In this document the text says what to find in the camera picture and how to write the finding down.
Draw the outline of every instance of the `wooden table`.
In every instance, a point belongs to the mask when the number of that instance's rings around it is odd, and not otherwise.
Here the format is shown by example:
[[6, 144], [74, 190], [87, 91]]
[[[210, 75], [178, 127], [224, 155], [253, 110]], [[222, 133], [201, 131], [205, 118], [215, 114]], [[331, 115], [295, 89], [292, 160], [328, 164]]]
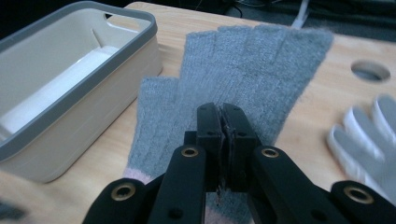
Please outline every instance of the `wooden table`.
[[[259, 24], [146, 3], [132, 3], [128, 8], [156, 17], [162, 74], [176, 77], [187, 33], [214, 30], [220, 25]], [[351, 65], [358, 60], [382, 63], [390, 71], [390, 79], [370, 82], [354, 76]], [[350, 106], [367, 109], [383, 92], [396, 97], [396, 45], [336, 35], [325, 61], [292, 109], [276, 146], [284, 149], [315, 184], [329, 189], [333, 182], [346, 177], [326, 146], [327, 132], [341, 122]], [[55, 181], [42, 185], [0, 173], [0, 199], [25, 209], [26, 223], [81, 222], [102, 189], [122, 177], [135, 124], [136, 101]]]

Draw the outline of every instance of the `white container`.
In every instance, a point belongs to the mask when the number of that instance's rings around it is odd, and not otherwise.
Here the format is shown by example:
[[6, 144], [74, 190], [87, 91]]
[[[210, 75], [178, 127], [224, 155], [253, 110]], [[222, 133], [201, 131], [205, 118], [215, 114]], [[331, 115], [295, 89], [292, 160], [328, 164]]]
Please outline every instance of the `white container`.
[[146, 12], [80, 2], [2, 40], [0, 169], [42, 183], [63, 174], [136, 98], [142, 77], [160, 74], [156, 33]]

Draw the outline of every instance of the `table hole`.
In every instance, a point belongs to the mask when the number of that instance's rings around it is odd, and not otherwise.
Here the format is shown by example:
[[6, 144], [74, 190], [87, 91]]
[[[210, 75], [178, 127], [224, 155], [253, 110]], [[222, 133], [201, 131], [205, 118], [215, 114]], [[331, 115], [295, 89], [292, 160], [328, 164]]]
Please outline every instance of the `table hole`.
[[388, 68], [373, 61], [356, 61], [351, 66], [352, 72], [367, 81], [380, 82], [390, 78]]

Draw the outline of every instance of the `gray glove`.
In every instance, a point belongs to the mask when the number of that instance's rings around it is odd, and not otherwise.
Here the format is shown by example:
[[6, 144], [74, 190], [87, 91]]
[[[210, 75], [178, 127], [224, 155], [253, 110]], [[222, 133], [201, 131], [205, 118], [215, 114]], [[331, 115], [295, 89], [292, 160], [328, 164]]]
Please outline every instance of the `gray glove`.
[[376, 190], [396, 204], [396, 102], [378, 96], [372, 117], [358, 107], [350, 108], [343, 129], [334, 125], [328, 144], [334, 157], [351, 178]]

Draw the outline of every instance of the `dark floor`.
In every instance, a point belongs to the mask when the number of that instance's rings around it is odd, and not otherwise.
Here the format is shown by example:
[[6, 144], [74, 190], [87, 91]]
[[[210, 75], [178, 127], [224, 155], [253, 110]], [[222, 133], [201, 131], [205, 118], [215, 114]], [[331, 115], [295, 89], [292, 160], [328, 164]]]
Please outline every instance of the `dark floor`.
[[[259, 0], [242, 0], [229, 7], [225, 15], [240, 17], [242, 12], [244, 19], [292, 25], [298, 14], [300, 2], [275, 1], [269, 6]], [[371, 7], [372, 11], [368, 11], [361, 7], [325, 7], [314, 2], [309, 5], [310, 14], [304, 28], [320, 27], [336, 34], [396, 42], [396, 10], [385, 11], [383, 8]]]
[[[77, 0], [0, 0], [0, 39]], [[97, 0], [124, 7], [132, 0]], [[172, 7], [291, 25], [301, 0], [147, 0]], [[310, 0], [304, 28], [396, 42], [396, 0]]]

